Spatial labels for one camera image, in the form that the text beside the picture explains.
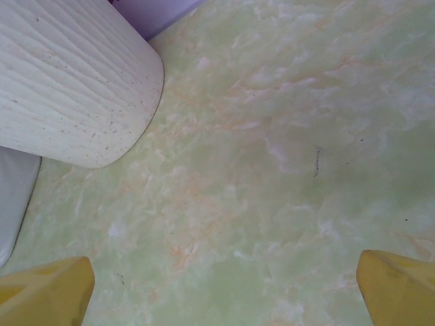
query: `black mark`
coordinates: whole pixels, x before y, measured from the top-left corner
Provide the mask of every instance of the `black mark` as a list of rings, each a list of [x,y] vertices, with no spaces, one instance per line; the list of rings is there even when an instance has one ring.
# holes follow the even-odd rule
[[[319,175],[319,157],[320,157],[321,148],[317,147],[317,154],[315,157],[315,171],[314,171],[314,179]]]
[[[121,283],[122,283],[122,285],[125,285],[125,282],[124,282],[124,275],[122,275],[122,274],[120,274],[120,273],[116,273],[116,275],[118,275],[118,277],[121,279]]]

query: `floor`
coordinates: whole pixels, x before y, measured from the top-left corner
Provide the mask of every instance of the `floor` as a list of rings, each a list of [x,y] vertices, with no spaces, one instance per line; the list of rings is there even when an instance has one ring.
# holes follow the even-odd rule
[[[364,249],[435,261],[435,5],[210,0],[120,160],[43,160],[1,273],[87,255],[84,325],[370,325]]]

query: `yellow plastic piece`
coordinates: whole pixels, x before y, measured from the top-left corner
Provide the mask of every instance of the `yellow plastic piece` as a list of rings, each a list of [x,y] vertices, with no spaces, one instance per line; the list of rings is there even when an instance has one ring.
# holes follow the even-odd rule
[[[356,276],[375,326],[435,325],[434,264],[365,250]]]
[[[0,326],[79,326],[94,289],[87,257],[0,278]]]

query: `gray object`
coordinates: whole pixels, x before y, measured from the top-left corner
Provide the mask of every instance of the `gray object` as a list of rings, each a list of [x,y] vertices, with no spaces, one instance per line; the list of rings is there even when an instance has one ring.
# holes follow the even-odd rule
[[[41,158],[0,147],[0,267],[14,248]]]

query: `white cylindrical object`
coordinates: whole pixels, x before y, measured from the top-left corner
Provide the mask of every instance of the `white cylindrical object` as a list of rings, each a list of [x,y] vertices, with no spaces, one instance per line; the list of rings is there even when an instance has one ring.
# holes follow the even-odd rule
[[[90,168],[142,135],[158,54],[107,0],[0,1],[0,145]]]

